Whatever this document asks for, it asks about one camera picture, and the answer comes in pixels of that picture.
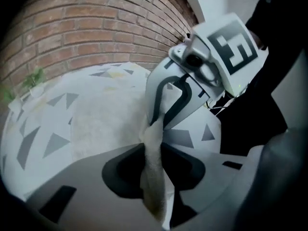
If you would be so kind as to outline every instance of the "white plant pot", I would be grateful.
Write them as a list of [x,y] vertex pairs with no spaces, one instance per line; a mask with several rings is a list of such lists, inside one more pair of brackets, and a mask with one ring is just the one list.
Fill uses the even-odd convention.
[[17,118],[21,112],[23,103],[20,99],[20,97],[16,97],[12,102],[9,103],[8,107],[12,111],[12,120],[14,122],[17,121]]
[[38,84],[37,86],[30,89],[31,96],[34,98],[40,97],[44,92],[43,83]]

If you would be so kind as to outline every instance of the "green plant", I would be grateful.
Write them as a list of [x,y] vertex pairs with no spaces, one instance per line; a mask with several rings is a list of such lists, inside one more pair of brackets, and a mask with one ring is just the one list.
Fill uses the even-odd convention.
[[9,104],[15,99],[14,93],[12,93],[7,87],[1,86],[0,87],[1,93],[2,93],[2,101],[4,103]]
[[34,72],[26,76],[23,86],[29,89],[37,86],[39,83],[42,83],[45,80],[44,71],[42,68],[36,68]]

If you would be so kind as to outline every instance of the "brick wall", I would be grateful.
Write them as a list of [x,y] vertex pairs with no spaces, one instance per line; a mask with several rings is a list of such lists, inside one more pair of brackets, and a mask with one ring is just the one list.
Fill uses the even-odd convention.
[[36,67],[47,79],[111,62],[153,69],[196,22],[186,0],[29,0],[1,44],[0,78],[22,94]]

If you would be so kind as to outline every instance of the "camera lens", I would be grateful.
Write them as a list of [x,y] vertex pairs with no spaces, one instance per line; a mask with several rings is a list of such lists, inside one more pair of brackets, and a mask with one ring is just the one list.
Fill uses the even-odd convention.
[[196,56],[196,55],[189,55],[186,58],[186,62],[187,62],[188,65],[190,65],[192,67],[201,67],[201,65],[202,65],[201,58]]

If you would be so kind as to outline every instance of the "potted plant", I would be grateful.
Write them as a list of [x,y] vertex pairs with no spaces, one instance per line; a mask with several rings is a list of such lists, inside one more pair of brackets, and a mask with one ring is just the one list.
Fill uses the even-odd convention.
[[44,92],[44,80],[45,75],[43,69],[36,68],[32,74],[26,77],[23,86],[30,90],[32,97],[38,98]]
[[1,92],[3,95],[3,102],[6,103],[9,109],[13,112],[12,118],[13,121],[16,121],[23,106],[20,97],[15,96],[14,93],[5,86],[1,86]]

